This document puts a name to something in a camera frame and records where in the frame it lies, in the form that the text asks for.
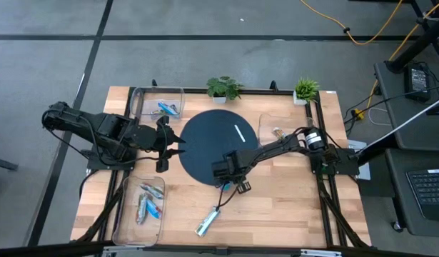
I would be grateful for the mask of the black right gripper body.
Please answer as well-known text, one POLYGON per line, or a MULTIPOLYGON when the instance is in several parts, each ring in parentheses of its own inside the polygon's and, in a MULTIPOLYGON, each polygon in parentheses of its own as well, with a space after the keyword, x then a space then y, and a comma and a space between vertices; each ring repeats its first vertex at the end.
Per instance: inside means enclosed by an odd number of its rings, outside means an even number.
POLYGON ((232 151, 223 156, 222 161, 212 163, 213 178, 218 183, 231 182, 238 187, 239 193, 251 190, 246 174, 252 168, 252 151, 232 151))

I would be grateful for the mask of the blue orange-panel granola bar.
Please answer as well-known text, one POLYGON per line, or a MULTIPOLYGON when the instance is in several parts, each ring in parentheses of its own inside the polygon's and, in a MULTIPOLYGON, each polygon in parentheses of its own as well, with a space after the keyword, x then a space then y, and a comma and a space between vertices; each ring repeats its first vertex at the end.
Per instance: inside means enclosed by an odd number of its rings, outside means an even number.
POLYGON ((195 233, 199 237, 204 237, 208 231, 209 226, 216 220, 220 213, 220 209, 216 206, 213 207, 212 211, 204 218, 204 220, 198 225, 195 233))

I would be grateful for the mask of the round dark blue woven mat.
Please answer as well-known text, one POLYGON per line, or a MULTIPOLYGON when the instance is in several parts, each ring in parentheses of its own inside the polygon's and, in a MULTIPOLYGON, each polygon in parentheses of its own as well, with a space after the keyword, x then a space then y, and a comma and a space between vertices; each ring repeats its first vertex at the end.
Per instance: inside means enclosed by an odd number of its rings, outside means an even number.
POLYGON ((216 186, 211 165, 222 161, 223 155, 234 150, 253 150, 258 139, 252 126, 242 116, 227 110, 204 111, 191 118, 183 127, 178 148, 184 150, 179 159, 186 173, 200 183, 216 186), (238 125, 246 142, 234 128, 238 125))

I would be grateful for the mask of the clear plastic bin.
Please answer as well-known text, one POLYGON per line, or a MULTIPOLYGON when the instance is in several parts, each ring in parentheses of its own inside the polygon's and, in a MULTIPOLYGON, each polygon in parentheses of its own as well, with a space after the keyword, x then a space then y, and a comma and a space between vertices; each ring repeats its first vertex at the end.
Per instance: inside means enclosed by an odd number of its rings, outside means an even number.
POLYGON ((285 153, 300 153, 310 155, 316 153, 308 147, 304 133, 312 126, 308 125, 307 118, 282 117, 262 114, 259 118, 258 142, 261 150, 260 158, 273 158, 285 153), (279 127, 286 133, 283 140, 278 140, 272 133, 275 127, 279 127))
POLYGON ((157 243, 161 235, 163 225, 163 213, 166 200, 165 182, 161 177, 130 176, 123 182, 123 200, 118 216, 118 224, 113 232, 112 241, 118 246, 149 247, 157 243), (140 185, 148 183, 159 187, 164 194, 164 199, 157 199, 149 192, 143 190, 140 185), (146 211, 146 218, 141 225, 136 223, 136 211, 138 197, 141 193, 147 193, 162 211, 162 217, 156 219, 146 211))
POLYGON ((155 123, 157 120, 152 120, 150 116, 151 111, 160 110, 158 102, 165 104, 175 104, 179 115, 169 115, 170 122, 180 122, 183 116, 185 93, 181 87, 167 87, 167 86, 149 86, 135 88, 130 104, 129 110, 131 115, 137 118, 141 123, 155 123))

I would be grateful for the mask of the white paper label strip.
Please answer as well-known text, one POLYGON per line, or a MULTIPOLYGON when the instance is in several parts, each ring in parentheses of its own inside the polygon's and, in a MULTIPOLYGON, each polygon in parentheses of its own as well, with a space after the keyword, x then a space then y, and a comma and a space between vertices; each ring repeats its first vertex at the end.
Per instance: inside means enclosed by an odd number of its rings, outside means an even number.
POLYGON ((242 142, 245 143, 246 140, 245 140, 243 134, 241 133, 241 130, 239 129, 238 125, 234 124, 234 128, 235 128, 236 132, 238 133, 238 135, 239 135, 240 139, 242 140, 242 142))

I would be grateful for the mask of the broadleaf plant in white pot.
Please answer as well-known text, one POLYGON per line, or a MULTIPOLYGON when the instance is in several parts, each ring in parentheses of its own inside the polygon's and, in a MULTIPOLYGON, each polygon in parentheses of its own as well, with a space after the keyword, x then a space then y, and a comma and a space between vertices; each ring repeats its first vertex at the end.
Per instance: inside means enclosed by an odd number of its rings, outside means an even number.
POLYGON ((240 91, 245 86, 229 76, 213 77, 207 80, 207 94, 213 99, 225 98, 226 101, 241 99, 240 91))

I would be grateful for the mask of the spiky plant in white pot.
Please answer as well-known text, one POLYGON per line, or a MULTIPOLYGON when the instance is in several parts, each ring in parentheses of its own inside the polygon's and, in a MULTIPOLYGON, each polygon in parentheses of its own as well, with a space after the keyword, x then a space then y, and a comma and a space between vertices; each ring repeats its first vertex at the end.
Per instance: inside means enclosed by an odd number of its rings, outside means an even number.
POLYGON ((306 105, 312 101, 319 89, 319 83, 309 78, 300 78, 295 85, 293 102, 295 105, 306 105))

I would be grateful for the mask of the black crossbeam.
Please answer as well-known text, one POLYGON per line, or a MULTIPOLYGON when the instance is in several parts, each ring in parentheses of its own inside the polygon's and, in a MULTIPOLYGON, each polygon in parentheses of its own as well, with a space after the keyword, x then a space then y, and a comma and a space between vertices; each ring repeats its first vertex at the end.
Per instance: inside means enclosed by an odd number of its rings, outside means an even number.
POLYGON ((117 246, 112 241, 62 243, 45 246, 24 246, 1 248, 0 257, 84 257, 100 253, 121 251, 155 251, 176 253, 210 253, 218 256, 232 254, 281 254, 312 257, 437 257, 425 254, 382 251, 377 248, 352 248, 331 246, 327 248, 268 248, 268 247, 230 247, 230 246, 177 246, 154 245, 117 246))

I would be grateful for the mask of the grey chair leg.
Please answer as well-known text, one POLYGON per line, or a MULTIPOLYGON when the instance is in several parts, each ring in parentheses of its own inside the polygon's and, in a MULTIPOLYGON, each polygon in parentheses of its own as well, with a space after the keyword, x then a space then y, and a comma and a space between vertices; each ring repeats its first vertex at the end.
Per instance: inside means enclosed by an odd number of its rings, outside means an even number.
POLYGON ((5 160, 0 159, 0 168, 4 168, 9 171, 17 171, 18 165, 5 160))

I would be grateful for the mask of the black side desk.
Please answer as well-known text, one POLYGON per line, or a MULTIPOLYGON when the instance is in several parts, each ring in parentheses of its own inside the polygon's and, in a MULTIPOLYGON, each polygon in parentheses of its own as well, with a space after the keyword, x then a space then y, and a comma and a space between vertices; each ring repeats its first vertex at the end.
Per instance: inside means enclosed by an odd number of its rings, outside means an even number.
POLYGON ((415 236, 439 237, 439 221, 424 218, 406 177, 409 171, 439 169, 439 151, 388 149, 385 152, 397 222, 415 236))
MULTIPOLYGON (((374 69, 393 128, 429 106, 404 97, 403 73, 394 74, 383 62, 374 64, 374 69)), ((439 79, 439 65, 431 65, 430 70, 439 79)), ((431 93, 428 101, 433 103, 439 99, 439 83, 434 84, 432 80, 429 83, 433 88, 438 87, 431 93)), ((397 131, 395 135, 401 149, 439 151, 439 115, 420 116, 397 131)))

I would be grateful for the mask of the silver stand pole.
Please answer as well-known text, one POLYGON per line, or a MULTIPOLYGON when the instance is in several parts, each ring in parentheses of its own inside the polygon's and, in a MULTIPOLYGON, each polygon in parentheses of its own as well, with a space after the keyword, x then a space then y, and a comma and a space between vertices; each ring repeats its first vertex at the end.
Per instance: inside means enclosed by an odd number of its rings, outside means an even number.
POLYGON ((401 125, 395 127, 392 131, 388 132, 384 136, 381 136, 379 139, 375 140, 373 143, 367 145, 366 147, 360 149, 355 152, 353 155, 349 155, 349 158, 356 158, 358 162, 367 162, 368 159, 371 159, 373 156, 379 154, 381 151, 384 151, 387 148, 400 148, 398 145, 398 139, 396 138, 395 133, 401 130, 403 127, 410 124, 413 120, 419 118, 424 115, 439 115, 439 100, 435 103, 425 107, 422 111, 419 111, 417 114, 411 116, 407 121, 403 122, 401 125))

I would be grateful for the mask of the black laptop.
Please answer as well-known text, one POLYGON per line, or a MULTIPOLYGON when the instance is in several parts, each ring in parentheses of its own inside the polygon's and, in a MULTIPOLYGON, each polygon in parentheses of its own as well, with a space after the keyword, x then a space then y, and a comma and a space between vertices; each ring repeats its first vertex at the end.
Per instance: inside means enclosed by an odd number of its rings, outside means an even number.
POLYGON ((439 221, 439 169, 409 171, 406 177, 422 216, 439 221))

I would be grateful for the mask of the black power adapter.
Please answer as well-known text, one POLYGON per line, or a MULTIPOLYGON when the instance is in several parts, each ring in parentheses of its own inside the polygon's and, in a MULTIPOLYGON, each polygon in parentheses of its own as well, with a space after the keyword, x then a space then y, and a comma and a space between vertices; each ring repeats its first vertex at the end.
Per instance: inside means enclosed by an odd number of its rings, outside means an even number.
POLYGON ((419 64, 408 64, 404 71, 405 97, 425 103, 430 100, 429 79, 419 64))

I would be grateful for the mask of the black stand leg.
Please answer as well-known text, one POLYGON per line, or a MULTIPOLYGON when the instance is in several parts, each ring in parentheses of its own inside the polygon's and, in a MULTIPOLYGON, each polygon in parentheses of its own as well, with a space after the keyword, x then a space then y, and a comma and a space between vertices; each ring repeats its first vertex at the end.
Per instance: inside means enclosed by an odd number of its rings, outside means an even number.
POLYGON ((424 33, 419 36, 414 43, 412 43, 406 50, 404 50, 396 59, 392 56, 388 61, 385 61, 387 69, 394 74, 400 73, 405 66, 407 66, 418 54, 420 54, 429 45, 432 45, 436 54, 439 56, 439 0, 430 0, 433 8, 423 14, 417 7, 415 0, 411 0, 411 4, 418 16, 415 27, 402 41, 401 45, 395 51, 397 54, 412 33, 421 26, 424 33))

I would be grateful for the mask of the black aluminium table frame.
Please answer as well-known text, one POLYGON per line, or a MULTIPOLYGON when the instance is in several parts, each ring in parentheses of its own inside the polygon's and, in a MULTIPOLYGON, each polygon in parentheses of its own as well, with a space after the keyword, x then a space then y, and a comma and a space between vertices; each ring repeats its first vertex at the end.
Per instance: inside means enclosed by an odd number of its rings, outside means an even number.
MULTIPOLYGON (((183 120, 173 127, 178 134, 194 115, 210 109, 235 112, 258 131, 261 114, 300 119, 296 129, 306 123, 306 109, 293 104, 292 91, 246 89, 241 100, 215 104, 206 93, 185 94, 183 120)), ((335 91, 321 91, 320 101, 327 132, 343 148, 348 147, 335 91)), ((142 160, 130 171, 129 178, 161 177, 168 190, 163 208, 162 229, 157 246, 188 246, 219 250, 247 248, 326 248, 322 210, 314 173, 308 157, 287 153, 264 161, 247 176, 252 190, 233 197, 212 223, 204 237, 195 234, 199 223, 217 204, 219 188, 195 181, 182 168, 179 155, 170 158, 169 170, 156 173, 156 162, 142 160)), ((111 171, 97 171, 85 182, 71 240, 84 235, 86 229, 104 209, 111 182, 111 171)), ((371 245, 358 185, 348 176, 335 176, 341 213, 360 239, 371 245)))

